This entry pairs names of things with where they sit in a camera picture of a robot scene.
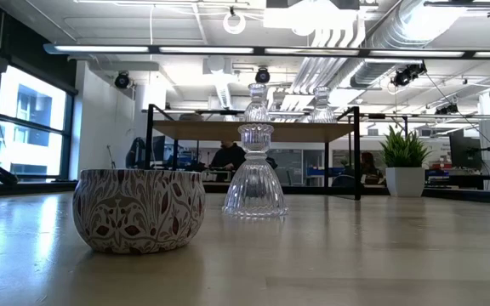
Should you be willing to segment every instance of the ceiling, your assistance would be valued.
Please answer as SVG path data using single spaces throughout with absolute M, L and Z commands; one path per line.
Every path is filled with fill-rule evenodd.
M 379 9 L 367 15 L 366 27 L 372 26 L 396 0 L 378 0 Z M 246 12 L 259 16 L 265 1 L 250 2 Z M 0 6 L 54 43 L 70 44 L 149 44 L 152 14 L 154 44 L 212 45 L 278 45 L 309 46 L 313 36 L 301 37 L 289 29 L 264 28 L 260 20 L 247 18 L 245 30 L 238 35 L 225 31 L 222 19 L 227 8 L 198 8 L 199 20 L 190 7 L 117 6 L 113 4 L 76 3 L 73 0 L 0 0 Z M 434 40 L 429 48 L 490 48 L 490 19 L 476 13 L 466 14 Z M 168 97 L 172 106 L 184 101 L 199 101 L 215 95 L 215 87 L 202 79 L 202 56 L 100 56 L 98 60 L 149 61 L 160 64 L 174 84 L 176 95 Z M 273 82 L 292 82 L 302 58 L 232 58 L 234 64 L 251 68 L 240 70 L 237 82 L 230 85 L 232 95 L 247 95 L 247 84 L 254 82 L 259 65 L 268 66 Z M 461 110 L 476 108 L 477 92 L 486 89 L 475 83 L 490 84 L 490 61 L 427 60 L 433 81 L 445 94 L 460 91 Z M 441 98 L 430 79 L 421 77 L 408 88 L 395 93 L 388 79 L 381 80 L 379 90 L 368 90 L 362 96 L 362 107 L 368 111 L 397 109 L 418 111 Z

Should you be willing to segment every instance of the man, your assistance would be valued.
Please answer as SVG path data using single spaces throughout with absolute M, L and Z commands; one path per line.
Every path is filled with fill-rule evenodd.
M 214 155 L 210 167 L 223 167 L 225 170 L 237 170 L 245 162 L 245 151 L 233 141 L 221 141 L 220 150 Z

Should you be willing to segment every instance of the security camera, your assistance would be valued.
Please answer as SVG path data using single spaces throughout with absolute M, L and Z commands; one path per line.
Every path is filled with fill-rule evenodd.
M 120 71 L 118 72 L 118 76 L 115 79 L 115 86 L 120 89 L 128 89 L 132 86 L 132 82 L 129 79 L 128 71 Z
M 259 68 L 254 80 L 258 83 L 268 83 L 270 81 L 270 72 L 268 72 L 267 68 Z

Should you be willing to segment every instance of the table surface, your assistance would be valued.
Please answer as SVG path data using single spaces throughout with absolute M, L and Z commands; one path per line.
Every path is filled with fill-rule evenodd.
M 182 122 L 154 121 L 153 128 L 178 140 L 240 141 L 237 128 L 250 122 Z M 326 143 L 353 131 L 347 123 L 280 123 L 261 122 L 274 128 L 271 142 Z
M 490 305 L 490 204 L 287 195 L 275 219 L 223 216 L 191 244 L 92 252 L 71 193 L 0 198 L 0 305 Z

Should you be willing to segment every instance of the white planter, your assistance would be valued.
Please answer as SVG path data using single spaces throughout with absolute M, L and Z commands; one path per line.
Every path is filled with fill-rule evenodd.
M 422 167 L 387 168 L 387 188 L 391 196 L 420 197 L 424 189 Z

